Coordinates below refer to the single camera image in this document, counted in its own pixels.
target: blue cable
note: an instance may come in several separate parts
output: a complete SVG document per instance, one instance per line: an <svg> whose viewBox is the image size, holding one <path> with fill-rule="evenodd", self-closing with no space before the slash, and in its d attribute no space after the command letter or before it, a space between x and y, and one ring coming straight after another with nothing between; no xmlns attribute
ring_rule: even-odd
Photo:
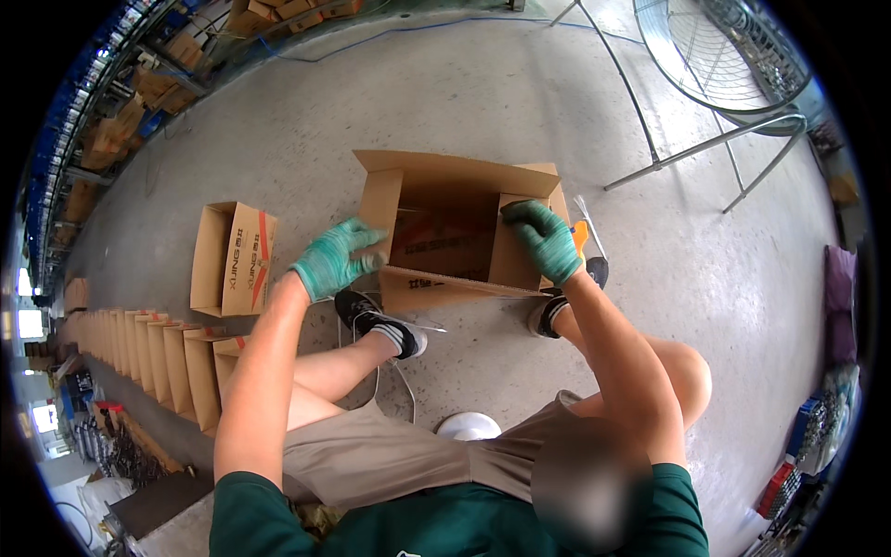
<svg viewBox="0 0 891 557"><path fill-rule="evenodd" d="M280 49L275 49L275 50L273 50L272 47L269 46L269 43L267 43L266 40L265 40L264 38L262 38L262 37L260 37L260 36L257 36L257 38L260 39L260 42L263 43L263 46L266 47L266 50L268 50L269 53L270 53L272 56L274 56L275 58L281 58L282 60L290 60L290 61L302 61L302 62L305 62L305 63L308 63L308 64L315 64L315 63L318 63L318 62L324 60L325 58L328 58L329 56L333 56L334 54L337 54L337 53L342 53L342 52L345 51L345 50L349 50L350 48L353 48L354 46L363 45L363 44L365 44L365 43L367 43L367 42L369 42L369 41L373 41L374 39L376 39L376 38L378 38L378 37L383 37L384 35L387 35L388 33L402 33L402 32L406 32L406 31L420 31L420 30L423 30L423 29L435 29L435 28L438 28L438 27L448 27L448 26L450 26L450 25L455 25L455 24L457 24L457 23L464 23L465 21L491 21L491 20L494 20L494 21L532 21L532 22L535 22L535 23L542 23L542 22L544 22L544 23L550 23L550 22L552 21L552 20L533 19L533 18L508 18L508 17L496 17L496 16L475 16L475 17L463 18L463 19L461 19L461 20L446 21L446 22L444 22L444 23L432 23L432 24L430 24L430 25L421 25L420 27L386 29L386 30L381 31L380 33L378 33L377 35L374 35L374 36L372 36L372 37L364 38L364 39L362 39L361 41L357 41L357 42L352 43L352 44L350 44L350 45L342 46L341 48L338 48L337 50L334 50L334 51L332 51L332 52L329 52L329 53L327 53L327 54L324 55L324 56L321 56L321 57L319 57L319 58L316 58L315 60L310 60L310 59L307 59L307 58L290 58L290 57L287 57L287 56L281 56L280 54L278 54ZM588 29L589 31L594 31L594 28L593 28L593 27L588 27L587 25L581 25L581 24L578 24L578 23L564 23L564 22L560 21L560 22L558 23L558 25L565 25L565 26L567 26L567 27L576 27L576 28L579 28L579 29ZM616 35L615 33L609 33L608 31L603 31L603 30L601 31L601 33L603 33L604 35L608 35L608 36L610 36L610 37L614 37L614 38L623 40L623 41L628 41L629 43L634 43L634 44L636 44L636 45L644 45L644 43L643 43L642 41L639 41L639 40L637 40L637 39L633 39L633 38L630 38L630 37L623 37L623 36L621 36L621 35Z"/></svg>

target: metal stand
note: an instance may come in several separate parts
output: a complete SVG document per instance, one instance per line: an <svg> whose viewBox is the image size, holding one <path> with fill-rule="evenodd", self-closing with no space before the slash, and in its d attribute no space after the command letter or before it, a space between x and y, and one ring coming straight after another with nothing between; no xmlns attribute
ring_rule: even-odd
<svg viewBox="0 0 891 557"><path fill-rule="evenodd" d="M665 168L669 165L675 164L677 161L686 159L687 157L690 157L691 155L695 155L698 152L702 152L706 149L715 147L715 146L719 145L720 143L724 143L724 145L727 147L727 154L730 155L730 161L731 161L731 164L733 165L733 174L736 175L737 186L740 188L740 194L736 197L735 200L733 200L733 202L730 205L728 205L722 211L726 215L728 212L731 211L731 209L736 207L740 201L746 199L746 196L748 196L750 193L752 193L752 190L754 190L756 188L756 186L761 184L761 182L767 177L767 175L770 174L771 171L774 168L776 168L776 166L778 164L780 164L780 161L783 160L783 158L787 154L789 154L789 151L791 151L792 147L794 147L795 144L798 143L798 140L801 139L801 136L805 134L805 131L807 129L807 118L805 118L805 116L803 114L800 114L798 112L789 112L789 113L785 113L785 114L771 114L769 116L766 116L764 119L758 120L757 122L753 122L751 124L748 124L747 126L738 127L737 129L734 129L730 132L721 133L719 136L713 137L712 139L709 139L707 141L704 141L702 143L694 145L690 149L681 151L681 152L679 152L675 155L672 155L666 159L661 159L659 157L658 153L656 152L656 146L653 144L653 138L650 135L650 129L647 127L647 122L643 118L643 111L641 111L641 106L637 102L637 96L634 94L634 90L631 88L631 84L628 83L628 78L625 76L625 72L622 70L622 64L619 63L618 58L613 53L612 48L610 48L606 37L603 36L603 33L601 33L600 28L597 27L597 23L594 22L594 18L591 17L591 14L587 11L587 9L585 9L584 4L582 4L582 0L573 0L572 4L568 5L566 7L566 9L563 10L563 12L561 12L560 15L558 15L554 21L551 22L551 27L553 27L554 25L557 25L557 23L559 23L560 20L563 19L563 17L576 6L578 6L579 9L582 10L582 13L584 13L584 16L591 23L591 26L594 28L594 31L597 32L598 37L601 38L601 42L603 43L603 46L606 47L607 53L609 53L609 57L612 58L613 63L616 65L616 70L618 70L618 75L622 78L622 82L625 83L625 89L627 89L628 95L631 97L631 103L634 105L634 110L637 112L637 118L638 118L638 120L641 121L641 127L643 128L643 135L647 139L647 145L650 147L650 157L653 160L653 163L650 166L648 166L646 168L642 168L641 170L638 170L637 172L633 172L632 174L629 174L628 176L625 176L624 178L620 178L620 179L616 180L615 182L604 186L603 189L606 190L607 192L609 190L614 190L614 189L618 188L622 184L626 184L628 182L631 182L632 180L636 180L637 178L639 178L641 176L646 176L648 174L656 172L657 170L661 170L662 168ZM718 114L715 113L715 111L712 111L712 115L715 117L715 123L718 125L718 129L720 129L723 132L723 128L721 127L721 121L718 118ZM764 167L764 170L761 171L761 174L759 174L755 178L755 180L753 180L748 186L743 185L742 177L740 176L740 168L736 163L736 157L733 156L733 150L731 149L731 146L729 143L730 140L734 139L736 137L740 137L741 135L748 134L750 132L756 132L757 130L762 129L764 127L769 127L769 126L772 126L779 122L782 122L783 120L789 120L789 119L794 119L794 120L798 121L798 126L796 127L795 131L792 133L791 137L789 138L789 141L786 142L786 144L783 146L782 149L780 149L780 152L777 153L777 155L773 158L773 160L771 160L770 164L768 164L766 167Z"/></svg>

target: white sock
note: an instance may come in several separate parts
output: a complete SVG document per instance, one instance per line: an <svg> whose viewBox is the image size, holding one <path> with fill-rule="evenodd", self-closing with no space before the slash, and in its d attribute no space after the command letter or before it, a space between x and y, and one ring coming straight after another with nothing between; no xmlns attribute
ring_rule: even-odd
<svg viewBox="0 0 891 557"><path fill-rule="evenodd" d="M372 327L372 331L377 331L380 334L384 335L393 344L396 345L396 350L398 350L399 354L402 354L404 347L402 346L402 331L399 331L396 327L391 324L376 324Z"/></svg>

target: shoe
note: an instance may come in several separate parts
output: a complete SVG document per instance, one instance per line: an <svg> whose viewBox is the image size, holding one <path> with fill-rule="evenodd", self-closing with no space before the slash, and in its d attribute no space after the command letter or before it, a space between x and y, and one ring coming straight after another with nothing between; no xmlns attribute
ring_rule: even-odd
<svg viewBox="0 0 891 557"><path fill-rule="evenodd" d="M371 298L355 291L340 291L334 296L334 310L350 331L355 326L360 336L368 334L375 325L388 325L402 333L402 352L397 359L420 356L427 349L427 334L416 327L383 315Z"/></svg>
<svg viewBox="0 0 891 557"><path fill-rule="evenodd" d="M609 262L606 258L589 258L584 263L584 270L594 279L597 285L601 287L601 290L606 287L607 279L609 278ZM563 293L563 290L551 287L545 288L542 292L551 294L552 296L559 296Z"/></svg>
<svg viewBox="0 0 891 557"><path fill-rule="evenodd" d="M554 318L568 305L566 296L555 296L534 309L527 320L529 332L543 339L560 338L553 329Z"/></svg>
<svg viewBox="0 0 891 557"><path fill-rule="evenodd" d="M601 287L601 290L607 285L609 278L609 262L606 258L590 258L584 263L584 270L588 272L591 278Z"/></svg>

